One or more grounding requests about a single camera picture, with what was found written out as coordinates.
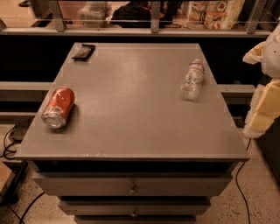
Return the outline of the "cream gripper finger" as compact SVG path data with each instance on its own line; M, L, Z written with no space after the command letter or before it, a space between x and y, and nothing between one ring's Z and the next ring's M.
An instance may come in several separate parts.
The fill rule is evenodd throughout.
M258 62L262 61L262 55L263 55L263 47L265 42L261 42L258 45L254 46L252 49L250 49L242 58L243 62L246 62L248 64L254 65Z
M280 80L272 80L266 86L259 84L250 103L243 133L249 138L263 135L280 116Z

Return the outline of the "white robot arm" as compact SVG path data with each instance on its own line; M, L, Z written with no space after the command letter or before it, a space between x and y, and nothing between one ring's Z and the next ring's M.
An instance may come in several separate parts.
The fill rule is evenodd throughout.
M258 138L280 116L280 25L242 60L252 65L260 62L262 73L271 78L268 84L256 87L245 119L244 135Z

